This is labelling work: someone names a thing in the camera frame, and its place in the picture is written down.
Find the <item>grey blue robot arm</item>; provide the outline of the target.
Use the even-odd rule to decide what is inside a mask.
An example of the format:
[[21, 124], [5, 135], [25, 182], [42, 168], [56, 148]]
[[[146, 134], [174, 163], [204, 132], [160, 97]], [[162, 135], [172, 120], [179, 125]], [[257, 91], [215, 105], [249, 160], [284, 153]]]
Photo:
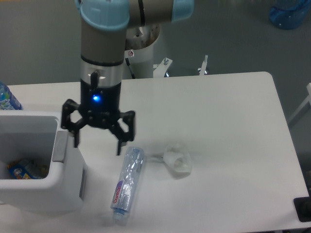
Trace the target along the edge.
[[81, 17], [80, 102], [62, 106], [61, 127], [80, 143], [84, 126], [110, 130], [120, 149], [135, 138], [136, 113], [119, 110], [126, 33], [191, 17], [192, 0], [78, 0]]

